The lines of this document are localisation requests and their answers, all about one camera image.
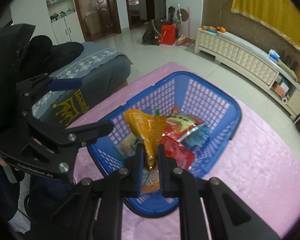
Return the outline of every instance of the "blue plastic basket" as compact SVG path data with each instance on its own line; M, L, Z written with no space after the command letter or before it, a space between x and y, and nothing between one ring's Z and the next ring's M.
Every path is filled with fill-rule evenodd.
M198 178L207 174L235 133L241 120L241 110L229 95L189 72L172 73L104 117L104 120L112 120L115 125L113 132L88 147L101 173L107 176L123 166L114 146L130 133L123 116L126 110L140 109L155 115L155 110L159 109L161 114L169 115L174 105L182 112L199 116L210 128L203 154L189 168ZM125 203L140 216L161 217L178 206L178 199L163 198L157 191L141 194L139 198L128 198Z

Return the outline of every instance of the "screw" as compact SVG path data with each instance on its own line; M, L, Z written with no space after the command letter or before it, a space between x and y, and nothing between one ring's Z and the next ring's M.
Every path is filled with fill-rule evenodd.
M77 139L77 136L75 136L74 133L70 133L68 135L68 139L69 139L69 141L74 142Z
M176 175L181 175L183 173L183 169L177 167L173 169L173 173Z
M67 171L69 171L69 165L68 165L68 163L60 163L59 164L59 170L61 172L67 172Z
M217 178L217 177L212 177L212 178L210 179L210 181L211 181L211 183L212 183L213 185L216 185L216 186L217 186L218 184L221 183L220 179Z
M119 169L119 173L121 175L127 175L129 173L129 170L126 167L122 167Z
M91 184L91 182L92 182L92 179L84 178L84 179L82 179L81 184L84 185L84 186L88 186L88 185Z

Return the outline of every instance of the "yellow curtain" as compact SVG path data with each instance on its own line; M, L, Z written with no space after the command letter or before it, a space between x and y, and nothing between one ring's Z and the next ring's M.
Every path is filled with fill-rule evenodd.
M270 28L300 51L300 13L289 0L233 0L232 12Z

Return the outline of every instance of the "yellow crown logo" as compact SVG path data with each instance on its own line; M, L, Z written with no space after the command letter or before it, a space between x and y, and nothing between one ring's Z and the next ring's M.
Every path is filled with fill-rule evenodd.
M75 119L76 116L79 114L79 111L74 106L72 97L68 98L66 101L63 101L58 105L54 104L52 107L56 108L58 106L63 106L62 110L56 113L56 115L61 114L61 116L63 117L63 120L59 121L59 123L62 123L64 120L69 118L68 122L66 123L66 126L71 124L71 121Z

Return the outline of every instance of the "tile floor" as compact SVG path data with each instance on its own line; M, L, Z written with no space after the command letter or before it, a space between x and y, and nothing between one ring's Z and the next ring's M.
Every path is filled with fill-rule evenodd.
M250 107L278 133L300 161L300 135L288 112L274 99L229 67L215 64L213 56L205 52L194 54L194 46L186 48L184 46L142 45L144 31L144 27L125 31L99 42L121 51L133 62L131 75L128 78L129 83L168 62L173 61L183 65L219 85Z

